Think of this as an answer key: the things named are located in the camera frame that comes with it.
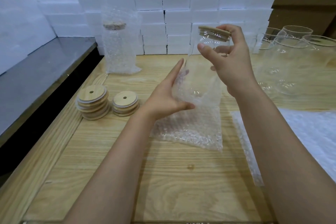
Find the wooden tabletop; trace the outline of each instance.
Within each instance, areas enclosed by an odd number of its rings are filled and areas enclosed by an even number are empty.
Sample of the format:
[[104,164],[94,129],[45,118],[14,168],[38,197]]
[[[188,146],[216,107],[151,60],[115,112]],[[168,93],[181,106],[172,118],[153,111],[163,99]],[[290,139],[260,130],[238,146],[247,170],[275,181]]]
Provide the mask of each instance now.
[[[142,71],[107,75],[103,59],[83,87],[107,87],[109,100],[120,91],[138,94],[140,103],[186,55],[137,56]],[[252,55],[257,64],[258,55]],[[143,158],[133,215],[135,223],[261,223],[275,216],[267,195],[254,185],[230,111],[235,100],[224,93],[220,104],[223,152],[149,139]],[[110,112],[100,120],[82,119],[74,100],[43,134],[0,189],[0,222],[58,223],[68,212],[124,128],[128,117]],[[272,96],[277,106],[300,110],[336,109],[335,95]]]

